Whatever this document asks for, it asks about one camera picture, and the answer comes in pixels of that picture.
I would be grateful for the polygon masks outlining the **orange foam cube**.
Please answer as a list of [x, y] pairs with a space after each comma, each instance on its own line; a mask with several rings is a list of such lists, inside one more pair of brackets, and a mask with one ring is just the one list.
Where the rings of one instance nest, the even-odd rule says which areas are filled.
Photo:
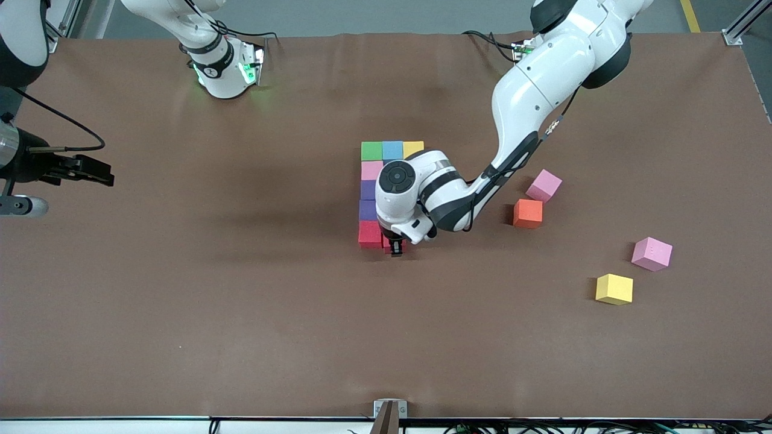
[[518, 200], [513, 209], [513, 226], [539, 228], [543, 222], [543, 201]]

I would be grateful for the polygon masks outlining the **brown table cover sheet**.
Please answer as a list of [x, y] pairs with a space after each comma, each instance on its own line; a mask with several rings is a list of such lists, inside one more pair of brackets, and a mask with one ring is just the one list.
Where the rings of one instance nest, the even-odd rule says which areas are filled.
[[[468, 36], [271, 42], [209, 96], [167, 40], [65, 40], [28, 93], [86, 124], [113, 187], [17, 187], [0, 219], [0, 417], [772, 413], [772, 124], [718, 34], [639, 34], [469, 233], [358, 246], [359, 144], [422, 140], [464, 178], [507, 62]], [[513, 209], [563, 180], [539, 228]], [[631, 263], [645, 238], [669, 266]], [[595, 300], [633, 278], [633, 302]]]

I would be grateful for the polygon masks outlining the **aluminium frame profile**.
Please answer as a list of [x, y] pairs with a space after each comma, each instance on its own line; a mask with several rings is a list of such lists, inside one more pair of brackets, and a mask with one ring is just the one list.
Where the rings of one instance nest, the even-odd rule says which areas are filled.
[[74, 35], [75, 21], [83, 0], [46, 0], [44, 30], [49, 53], [56, 51], [60, 39]]
[[747, 33], [753, 24], [760, 19], [764, 13], [772, 8], [772, 0], [752, 0], [750, 5], [728, 25], [723, 28], [721, 33], [727, 46], [742, 46], [742, 36]]

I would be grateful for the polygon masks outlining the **grey metal bracket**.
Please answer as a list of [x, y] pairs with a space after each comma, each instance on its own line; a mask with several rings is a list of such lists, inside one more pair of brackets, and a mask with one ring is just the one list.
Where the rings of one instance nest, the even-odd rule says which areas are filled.
[[408, 401], [399, 398], [382, 398], [373, 402], [373, 418], [377, 418], [384, 406], [390, 406], [391, 413], [398, 418], [409, 418]]

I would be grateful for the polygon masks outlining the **white table edge rail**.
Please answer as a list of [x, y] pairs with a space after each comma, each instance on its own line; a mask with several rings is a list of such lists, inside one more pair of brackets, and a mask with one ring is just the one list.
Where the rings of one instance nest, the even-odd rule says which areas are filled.
[[[0, 434], [369, 434], [373, 417], [0, 418]], [[761, 418], [421, 417], [399, 434], [772, 434]]]

